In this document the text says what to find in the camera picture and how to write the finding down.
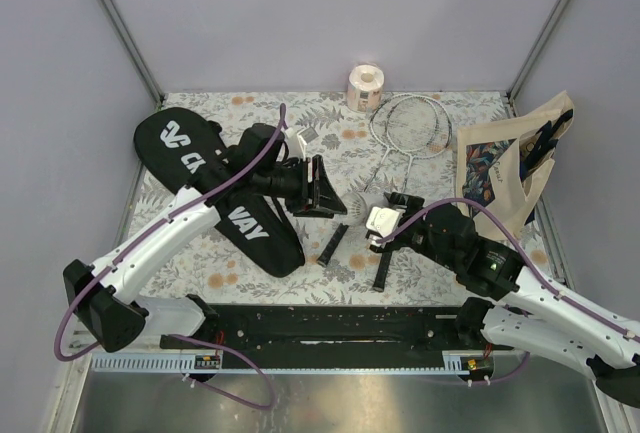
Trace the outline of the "white shuttlecock tube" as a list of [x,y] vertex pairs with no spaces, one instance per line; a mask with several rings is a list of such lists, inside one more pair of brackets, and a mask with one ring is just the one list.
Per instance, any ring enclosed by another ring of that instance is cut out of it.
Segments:
[[341,201],[347,207],[347,214],[341,217],[342,224],[351,227],[366,222],[371,209],[371,201],[367,194],[351,191],[343,195]]

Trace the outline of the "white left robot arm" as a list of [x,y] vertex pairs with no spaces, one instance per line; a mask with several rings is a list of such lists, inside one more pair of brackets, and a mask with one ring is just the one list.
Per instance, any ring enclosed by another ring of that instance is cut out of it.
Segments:
[[217,325],[199,297],[146,298],[140,292],[200,233],[224,219],[247,219],[247,210],[226,211],[226,201],[262,195],[282,199],[294,216],[346,214],[321,156],[279,160],[286,140],[278,127],[252,125],[243,132],[228,160],[197,173],[129,240],[90,265],[75,260],[65,268],[70,310],[105,351],[119,351],[140,336],[182,335],[196,348],[214,342]]

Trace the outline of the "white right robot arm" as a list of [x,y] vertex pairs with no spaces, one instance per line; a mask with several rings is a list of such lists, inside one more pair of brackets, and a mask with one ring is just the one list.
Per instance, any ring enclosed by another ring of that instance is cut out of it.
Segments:
[[464,347],[484,342],[542,356],[594,381],[607,396],[639,405],[639,324],[542,273],[517,240],[476,232],[459,199],[429,206],[374,206],[366,228],[374,251],[410,248],[453,272],[475,299],[455,324]]

